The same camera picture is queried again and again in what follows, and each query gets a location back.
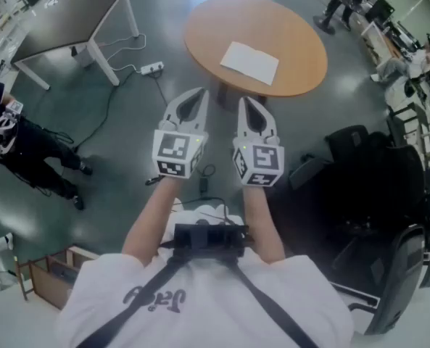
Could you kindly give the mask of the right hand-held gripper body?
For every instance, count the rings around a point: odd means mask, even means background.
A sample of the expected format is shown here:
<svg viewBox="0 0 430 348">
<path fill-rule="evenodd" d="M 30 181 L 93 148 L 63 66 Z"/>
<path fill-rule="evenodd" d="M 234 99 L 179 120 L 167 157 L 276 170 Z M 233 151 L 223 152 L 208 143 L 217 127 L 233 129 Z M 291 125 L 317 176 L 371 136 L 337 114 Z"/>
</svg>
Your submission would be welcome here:
<svg viewBox="0 0 430 348">
<path fill-rule="evenodd" d="M 271 187 L 284 174 L 284 148 L 276 129 L 267 129 L 265 135 L 238 130 L 233 148 L 233 164 L 243 186 Z"/>
</svg>

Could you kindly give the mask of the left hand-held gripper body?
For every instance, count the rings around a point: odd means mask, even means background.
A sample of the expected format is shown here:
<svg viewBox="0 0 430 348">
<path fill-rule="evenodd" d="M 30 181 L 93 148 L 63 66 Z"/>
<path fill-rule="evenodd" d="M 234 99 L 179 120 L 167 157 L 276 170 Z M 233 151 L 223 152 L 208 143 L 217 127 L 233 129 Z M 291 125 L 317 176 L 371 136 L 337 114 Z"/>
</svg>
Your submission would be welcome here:
<svg viewBox="0 0 430 348">
<path fill-rule="evenodd" d="M 163 120 L 154 131 L 152 160 L 160 175 L 190 178 L 207 143 L 205 121 L 176 124 Z"/>
</svg>

